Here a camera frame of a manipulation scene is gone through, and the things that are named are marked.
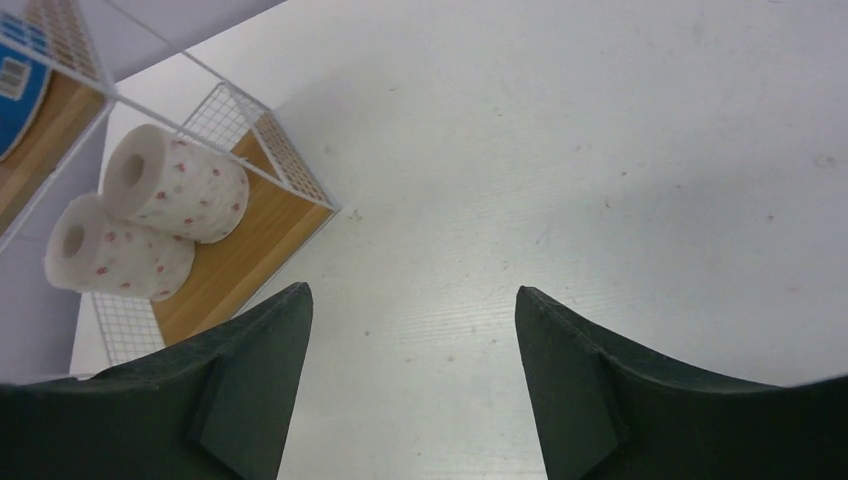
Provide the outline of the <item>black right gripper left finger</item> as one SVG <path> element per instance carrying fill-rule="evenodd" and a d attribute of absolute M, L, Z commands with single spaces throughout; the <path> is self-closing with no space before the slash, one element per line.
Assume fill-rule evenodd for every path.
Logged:
<path fill-rule="evenodd" d="M 1 388 L 5 479 L 274 479 L 313 319 L 295 283 L 86 380 Z"/>

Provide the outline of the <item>white red-dotted toilet roll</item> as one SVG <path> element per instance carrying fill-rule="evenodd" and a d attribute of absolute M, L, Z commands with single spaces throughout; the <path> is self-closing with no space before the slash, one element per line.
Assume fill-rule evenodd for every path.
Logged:
<path fill-rule="evenodd" d="M 161 301 L 185 283 L 194 258 L 193 241 L 117 220 L 88 193 L 54 225 L 44 271 L 56 288 Z"/>
<path fill-rule="evenodd" d="M 128 132 L 113 150 L 102 196 L 115 218 L 202 244 L 227 237 L 249 201 L 245 169 L 153 124 Z"/>

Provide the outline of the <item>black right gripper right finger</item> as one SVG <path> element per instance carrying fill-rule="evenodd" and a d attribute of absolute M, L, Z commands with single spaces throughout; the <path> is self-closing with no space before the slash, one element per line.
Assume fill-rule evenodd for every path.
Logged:
<path fill-rule="evenodd" d="M 729 377 L 612 332 L 534 287 L 515 328 L 550 479 L 843 479 L 847 381 Z"/>

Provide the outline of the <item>white wire wooden shelf rack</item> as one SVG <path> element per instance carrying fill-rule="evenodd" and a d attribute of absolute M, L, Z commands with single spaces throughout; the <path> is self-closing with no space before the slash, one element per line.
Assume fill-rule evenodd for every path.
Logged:
<path fill-rule="evenodd" d="M 1 5 L 1 14 L 45 33 L 50 56 L 16 49 L 52 71 L 37 115 L 1 161 L 4 375 L 49 372 L 53 356 L 77 351 L 82 325 L 97 331 L 97 350 L 117 365 L 225 322 L 336 211 L 275 113 L 239 88 L 233 75 L 171 45 L 175 70 L 158 69 L 134 91 L 118 86 L 108 61 L 124 52 L 95 38 L 93 10 L 80 1 Z M 250 190 L 241 222 L 216 243 L 191 240 L 190 275 L 167 299 L 52 286 L 44 259 L 54 225 L 72 200 L 88 193 L 98 194 L 108 212 L 102 196 L 107 162 L 123 137 L 144 124 L 227 155 L 245 169 Z"/>

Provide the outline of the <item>blue toilet roll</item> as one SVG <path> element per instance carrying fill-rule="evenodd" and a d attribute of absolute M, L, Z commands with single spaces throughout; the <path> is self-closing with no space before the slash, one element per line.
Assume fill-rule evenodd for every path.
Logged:
<path fill-rule="evenodd" d="M 1 14 L 1 161 L 11 154 L 40 109 L 51 68 L 16 46 L 50 56 L 45 33 L 34 24 Z"/>

